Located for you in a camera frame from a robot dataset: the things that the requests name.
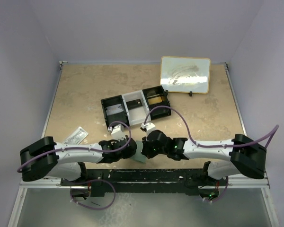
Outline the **green card holder wallet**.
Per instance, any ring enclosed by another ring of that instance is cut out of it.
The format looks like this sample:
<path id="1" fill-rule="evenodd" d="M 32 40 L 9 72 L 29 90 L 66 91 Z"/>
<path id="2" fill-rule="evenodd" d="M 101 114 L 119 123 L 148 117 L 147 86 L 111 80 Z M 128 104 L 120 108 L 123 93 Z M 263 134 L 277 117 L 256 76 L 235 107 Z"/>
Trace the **green card holder wallet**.
<path id="1" fill-rule="evenodd" d="M 131 157 L 131 159 L 139 163 L 145 164 L 146 156 L 142 154 L 143 143 L 141 141 L 136 141 L 136 145 L 137 145 L 136 153 Z"/>

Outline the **black white sorting tray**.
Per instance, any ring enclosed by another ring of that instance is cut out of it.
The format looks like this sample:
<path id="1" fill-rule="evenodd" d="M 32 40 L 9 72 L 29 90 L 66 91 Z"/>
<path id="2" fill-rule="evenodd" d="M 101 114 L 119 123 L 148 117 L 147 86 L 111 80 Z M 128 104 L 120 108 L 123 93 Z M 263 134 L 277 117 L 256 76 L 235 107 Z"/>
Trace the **black white sorting tray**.
<path id="1" fill-rule="evenodd" d="M 114 121 L 120 121 L 128 126 L 142 124 L 145 120 L 171 115 L 168 108 L 152 110 L 157 106 L 168 106 L 168 92 L 162 86 L 151 87 L 101 100 L 106 126 Z"/>

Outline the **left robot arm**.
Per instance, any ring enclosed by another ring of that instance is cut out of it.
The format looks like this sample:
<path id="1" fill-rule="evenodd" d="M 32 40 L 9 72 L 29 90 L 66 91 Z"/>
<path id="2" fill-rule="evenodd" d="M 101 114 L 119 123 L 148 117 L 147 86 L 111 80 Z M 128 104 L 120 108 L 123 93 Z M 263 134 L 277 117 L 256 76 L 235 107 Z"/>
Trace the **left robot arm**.
<path id="1" fill-rule="evenodd" d="M 17 172 L 25 182 L 57 177 L 84 185 L 88 180 L 85 162 L 111 164 L 134 156 L 136 150 L 136 142 L 128 136 L 88 145 L 66 145 L 47 136 L 20 151 Z"/>

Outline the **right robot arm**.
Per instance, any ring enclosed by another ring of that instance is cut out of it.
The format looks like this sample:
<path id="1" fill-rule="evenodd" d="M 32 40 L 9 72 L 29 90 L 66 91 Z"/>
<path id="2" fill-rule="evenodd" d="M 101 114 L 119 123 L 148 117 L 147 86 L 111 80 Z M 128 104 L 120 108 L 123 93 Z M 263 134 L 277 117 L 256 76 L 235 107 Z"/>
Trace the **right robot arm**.
<path id="1" fill-rule="evenodd" d="M 170 138 L 154 130 L 142 139 L 142 154 L 148 159 L 166 155 L 175 161 L 207 158 L 201 180 L 212 185 L 230 175 L 242 174 L 252 179 L 265 177 L 266 148 L 243 134 L 231 140 L 196 141 Z"/>

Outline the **gold card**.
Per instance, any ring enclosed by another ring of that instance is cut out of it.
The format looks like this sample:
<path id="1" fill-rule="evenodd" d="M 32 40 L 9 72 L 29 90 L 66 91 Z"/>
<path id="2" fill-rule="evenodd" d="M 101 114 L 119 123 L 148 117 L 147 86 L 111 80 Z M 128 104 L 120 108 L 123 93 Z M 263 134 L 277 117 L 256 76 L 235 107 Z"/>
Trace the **gold card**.
<path id="1" fill-rule="evenodd" d="M 161 96 L 150 96 L 147 97 L 149 105 L 159 104 L 163 101 Z"/>

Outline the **silver VIP card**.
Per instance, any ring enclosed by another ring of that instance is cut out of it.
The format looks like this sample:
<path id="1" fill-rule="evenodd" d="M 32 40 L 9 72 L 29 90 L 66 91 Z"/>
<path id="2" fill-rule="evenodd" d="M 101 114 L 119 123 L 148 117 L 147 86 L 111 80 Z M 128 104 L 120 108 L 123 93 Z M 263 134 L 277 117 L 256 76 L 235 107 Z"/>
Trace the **silver VIP card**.
<path id="1" fill-rule="evenodd" d="M 124 109 L 123 109 L 123 106 L 121 104 L 111 105 L 111 106 L 108 106 L 106 108 L 107 116 L 118 114 L 118 113 L 121 113 L 123 111 L 124 111 Z"/>

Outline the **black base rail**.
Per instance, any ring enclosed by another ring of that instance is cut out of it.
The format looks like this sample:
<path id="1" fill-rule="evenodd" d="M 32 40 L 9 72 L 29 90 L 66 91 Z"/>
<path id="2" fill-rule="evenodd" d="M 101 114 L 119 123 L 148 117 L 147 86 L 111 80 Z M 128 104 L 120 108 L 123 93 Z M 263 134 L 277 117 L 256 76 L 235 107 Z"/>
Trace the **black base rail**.
<path id="1" fill-rule="evenodd" d="M 88 180 L 106 180 L 118 193 L 183 193 L 189 196 L 218 195 L 217 187 L 227 185 L 226 179 L 213 180 L 202 169 L 88 169 L 84 177 L 62 186 L 87 186 Z"/>

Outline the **white board wooden frame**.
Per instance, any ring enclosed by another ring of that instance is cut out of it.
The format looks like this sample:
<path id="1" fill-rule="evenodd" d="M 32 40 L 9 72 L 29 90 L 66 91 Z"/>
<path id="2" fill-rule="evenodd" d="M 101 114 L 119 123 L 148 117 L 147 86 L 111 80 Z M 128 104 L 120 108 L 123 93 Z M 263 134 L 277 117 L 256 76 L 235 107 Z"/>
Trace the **white board wooden frame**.
<path id="1" fill-rule="evenodd" d="M 209 58 L 163 56 L 160 85 L 169 92 L 206 94 L 209 92 Z"/>

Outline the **aluminium frame rail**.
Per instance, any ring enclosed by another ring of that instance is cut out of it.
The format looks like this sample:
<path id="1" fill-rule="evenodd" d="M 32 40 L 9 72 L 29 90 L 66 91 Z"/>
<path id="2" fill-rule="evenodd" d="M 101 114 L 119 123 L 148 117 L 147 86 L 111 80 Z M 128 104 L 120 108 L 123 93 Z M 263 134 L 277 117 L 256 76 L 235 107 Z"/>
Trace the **aluminium frame rail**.
<path id="1" fill-rule="evenodd" d="M 238 174 L 229 176 L 228 183 L 228 188 L 270 188 L 266 171 L 263 179 L 253 179 Z"/>

